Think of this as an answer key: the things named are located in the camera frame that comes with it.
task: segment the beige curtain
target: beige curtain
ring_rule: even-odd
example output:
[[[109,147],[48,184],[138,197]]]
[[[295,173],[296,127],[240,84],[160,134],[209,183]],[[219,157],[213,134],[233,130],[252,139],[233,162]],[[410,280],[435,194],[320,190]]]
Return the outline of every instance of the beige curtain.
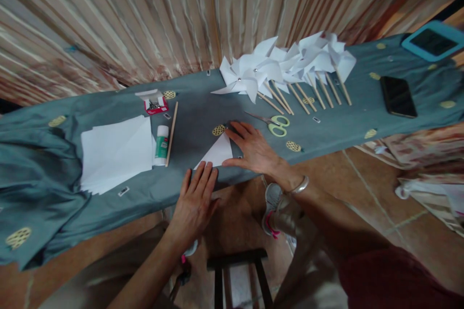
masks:
[[[216,68],[263,39],[349,44],[411,30],[452,0],[0,0],[0,98],[20,105]]]

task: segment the gray tablecloth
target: gray tablecloth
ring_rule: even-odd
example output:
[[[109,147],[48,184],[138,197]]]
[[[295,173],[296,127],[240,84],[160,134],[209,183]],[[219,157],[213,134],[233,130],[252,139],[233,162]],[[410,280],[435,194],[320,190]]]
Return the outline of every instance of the gray tablecloth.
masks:
[[[378,49],[379,42],[386,48]],[[204,71],[119,92],[52,101],[6,115],[0,120],[0,207],[3,207],[0,239],[5,240],[23,227],[29,227],[32,233],[16,250],[4,244],[0,262],[18,261],[21,268],[39,266],[82,240],[174,204],[185,171],[193,168],[216,141],[212,130],[229,120],[253,124],[275,151],[293,164],[361,144],[370,129],[377,130],[375,139],[460,122],[464,111],[463,75],[455,69],[454,62],[447,59],[438,62],[436,67],[431,66],[405,51],[400,42],[401,35],[398,35],[348,48],[357,59],[346,82],[352,106],[347,105],[340,89],[343,104],[336,104],[329,90],[334,108],[322,110],[316,102],[318,112],[307,115],[295,97],[287,95],[295,115],[287,115],[290,126],[283,138],[274,137],[264,122],[244,113],[276,115],[264,100],[257,99],[254,105],[246,95],[210,93],[224,86],[219,70],[212,70],[211,76]],[[380,82],[370,76],[372,72],[406,79],[419,116],[408,119],[388,114]],[[315,97],[309,85],[301,86],[309,96]],[[170,115],[175,102],[179,102],[169,167],[154,167],[101,196],[91,197],[80,192],[81,133],[93,126],[146,115],[142,101],[134,93],[153,88],[177,93],[175,99],[169,100]],[[440,106],[443,101],[454,101],[456,105],[444,108]],[[48,125],[61,115],[66,116],[64,123],[53,128]],[[154,134],[158,125],[170,126],[171,121],[162,114],[152,116]],[[289,150],[287,141],[299,144],[303,151]],[[236,146],[232,149],[234,156],[240,155]],[[18,171],[24,174],[13,175]],[[255,175],[221,167],[218,188]],[[126,186],[130,191],[119,197],[117,193]]]

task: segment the bangle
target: bangle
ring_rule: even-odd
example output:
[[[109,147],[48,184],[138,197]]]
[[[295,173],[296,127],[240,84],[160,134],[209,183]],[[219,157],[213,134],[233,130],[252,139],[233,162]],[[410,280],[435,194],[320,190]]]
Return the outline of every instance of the bangle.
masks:
[[[303,179],[303,182],[299,186],[297,186],[296,188],[292,189],[289,193],[291,195],[298,194],[301,191],[303,191],[308,186],[308,184],[309,184],[309,177],[307,177],[305,175],[304,179]]]

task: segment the smartphone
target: smartphone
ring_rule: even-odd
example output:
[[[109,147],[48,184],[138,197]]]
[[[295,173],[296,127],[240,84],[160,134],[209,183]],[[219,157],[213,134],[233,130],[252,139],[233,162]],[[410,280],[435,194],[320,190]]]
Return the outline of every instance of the smartphone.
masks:
[[[408,118],[416,118],[417,112],[406,80],[382,76],[383,97],[388,113]]]

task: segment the hand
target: hand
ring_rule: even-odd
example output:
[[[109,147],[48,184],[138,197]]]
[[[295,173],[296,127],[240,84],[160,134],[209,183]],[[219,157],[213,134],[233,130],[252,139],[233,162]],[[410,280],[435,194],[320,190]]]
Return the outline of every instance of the hand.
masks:
[[[222,162],[223,167],[240,167],[270,175],[286,191],[291,191],[303,181],[303,175],[275,153],[259,130],[244,122],[231,122],[231,125],[240,135],[230,129],[225,132],[240,147],[243,158],[226,159]]]
[[[192,170],[187,170],[179,200],[177,201],[173,219],[169,223],[166,234],[181,243],[184,251],[188,249],[208,225],[211,216],[219,206],[219,199],[211,201],[218,169],[213,163],[204,161],[197,168],[192,181]]]
[[[223,167],[241,167],[256,173],[269,174],[279,164],[281,159],[269,146],[262,133],[251,124],[244,122],[231,122],[231,125],[240,135],[230,129],[225,132],[243,152],[243,158],[231,158],[222,162]]]

